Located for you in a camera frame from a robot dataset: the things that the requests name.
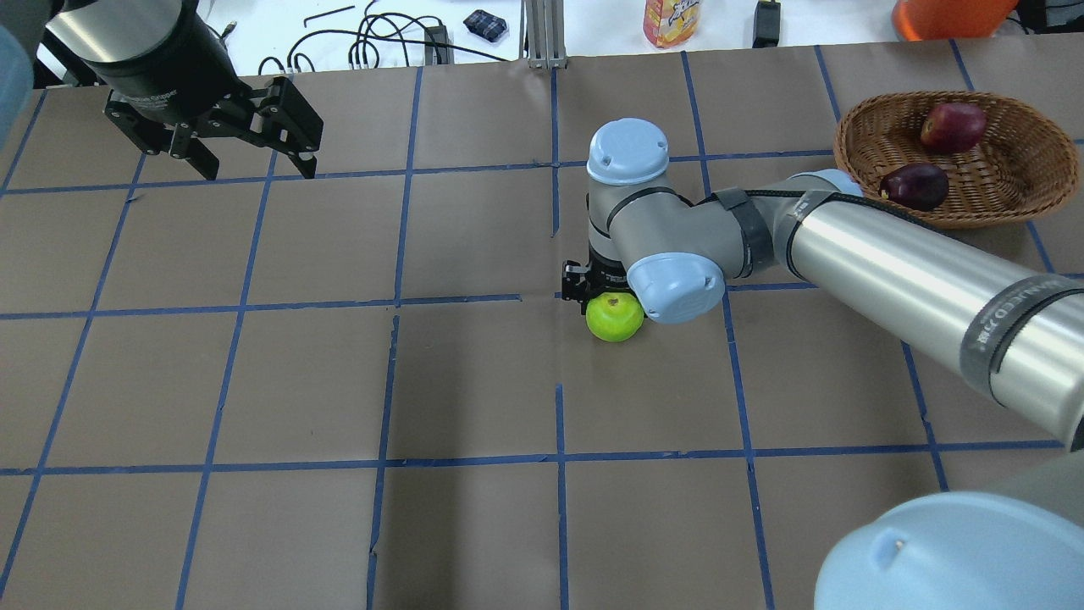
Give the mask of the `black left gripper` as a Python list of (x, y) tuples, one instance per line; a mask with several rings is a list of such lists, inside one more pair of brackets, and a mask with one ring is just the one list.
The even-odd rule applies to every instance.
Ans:
[(201, 17), (92, 17), (89, 66), (111, 86), (105, 115), (139, 150), (183, 159), (217, 180), (210, 138), (275, 150), (314, 179), (323, 120), (285, 75), (256, 88)]

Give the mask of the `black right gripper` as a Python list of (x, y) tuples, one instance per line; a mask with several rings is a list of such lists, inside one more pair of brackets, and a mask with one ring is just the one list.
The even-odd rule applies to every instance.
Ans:
[(591, 258), (585, 273), (586, 297), (599, 297), (604, 293), (632, 293), (628, 284), (627, 271), (619, 263), (612, 265), (609, 259)]

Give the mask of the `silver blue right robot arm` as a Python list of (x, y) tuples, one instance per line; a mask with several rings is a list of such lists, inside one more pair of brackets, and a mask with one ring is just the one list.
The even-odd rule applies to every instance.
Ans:
[(1081, 283), (1038, 274), (860, 196), (843, 171), (726, 189), (692, 204), (669, 144), (638, 117), (591, 138), (588, 280), (659, 324), (720, 304), (730, 280), (779, 265), (932, 356), (1067, 455), (982, 491), (902, 503), (821, 566), (817, 609), (1080, 609)]

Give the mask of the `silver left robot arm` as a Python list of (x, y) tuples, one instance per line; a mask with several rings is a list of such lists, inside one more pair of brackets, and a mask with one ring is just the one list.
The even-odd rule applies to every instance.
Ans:
[(287, 156), (315, 176), (323, 120), (291, 78), (256, 89), (194, 1), (66, 1), (47, 30), (111, 86), (104, 114), (139, 150), (219, 174), (206, 146), (233, 138)]

